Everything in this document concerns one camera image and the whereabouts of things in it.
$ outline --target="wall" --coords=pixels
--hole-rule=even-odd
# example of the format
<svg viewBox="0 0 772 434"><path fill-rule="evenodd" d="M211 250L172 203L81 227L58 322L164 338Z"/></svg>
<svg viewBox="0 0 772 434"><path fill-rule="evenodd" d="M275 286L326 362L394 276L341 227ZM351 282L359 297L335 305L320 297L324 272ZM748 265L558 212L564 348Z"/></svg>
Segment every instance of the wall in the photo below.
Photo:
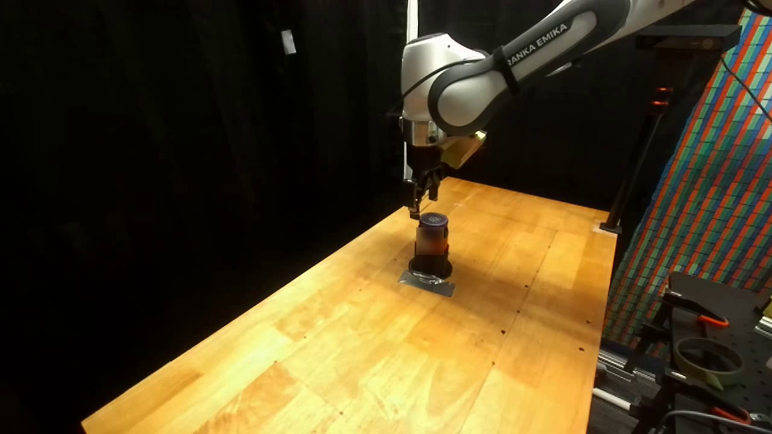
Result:
<svg viewBox="0 0 772 434"><path fill-rule="evenodd" d="M726 64L772 107L772 18L744 13ZM605 338L631 341L669 272L772 291L772 121L716 64L613 276Z"/></svg>

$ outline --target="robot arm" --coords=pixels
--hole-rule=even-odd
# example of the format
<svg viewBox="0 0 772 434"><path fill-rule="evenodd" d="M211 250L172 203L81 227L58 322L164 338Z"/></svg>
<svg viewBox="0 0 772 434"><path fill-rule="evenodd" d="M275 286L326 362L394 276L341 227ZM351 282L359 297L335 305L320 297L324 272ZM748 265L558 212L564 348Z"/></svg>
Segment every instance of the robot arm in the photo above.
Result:
<svg viewBox="0 0 772 434"><path fill-rule="evenodd" d="M462 166L480 147L480 130L513 94L691 1L696 0L564 0L492 55L446 34L409 43L400 82L414 169L410 213L420 216L428 191L429 198L437 194L443 164Z"/></svg>

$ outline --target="wooden tabletop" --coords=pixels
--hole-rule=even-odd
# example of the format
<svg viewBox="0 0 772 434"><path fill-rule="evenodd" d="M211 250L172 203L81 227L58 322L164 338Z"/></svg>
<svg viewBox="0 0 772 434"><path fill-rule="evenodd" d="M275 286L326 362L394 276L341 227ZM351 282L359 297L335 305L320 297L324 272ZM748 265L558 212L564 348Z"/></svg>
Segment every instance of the wooden tabletop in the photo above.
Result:
<svg viewBox="0 0 772 434"><path fill-rule="evenodd" d="M452 297L375 223L95 414L88 432L586 432L616 236L605 212L446 178Z"/></svg>

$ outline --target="black background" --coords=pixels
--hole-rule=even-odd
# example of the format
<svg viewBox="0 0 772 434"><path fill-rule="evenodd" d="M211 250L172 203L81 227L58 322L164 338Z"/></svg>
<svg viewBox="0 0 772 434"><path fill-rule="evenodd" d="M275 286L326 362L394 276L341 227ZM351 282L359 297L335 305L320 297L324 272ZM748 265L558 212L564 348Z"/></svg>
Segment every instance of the black background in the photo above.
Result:
<svg viewBox="0 0 772 434"><path fill-rule="evenodd" d="M423 34L494 47L552 4L425 0ZM0 432L78 432L399 207L400 46L397 1L2 1ZM526 89L462 175L608 207L653 82L616 43Z"/></svg>

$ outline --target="wooden table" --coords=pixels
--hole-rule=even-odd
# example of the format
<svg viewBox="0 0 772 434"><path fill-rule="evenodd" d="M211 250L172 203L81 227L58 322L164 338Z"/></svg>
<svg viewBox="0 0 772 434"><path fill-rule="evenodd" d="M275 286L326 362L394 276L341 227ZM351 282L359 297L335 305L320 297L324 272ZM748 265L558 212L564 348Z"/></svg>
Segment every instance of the wooden table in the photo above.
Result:
<svg viewBox="0 0 772 434"><path fill-rule="evenodd" d="M586 432L605 212L446 178L452 297L400 282L399 209L170 362L88 432Z"/></svg>

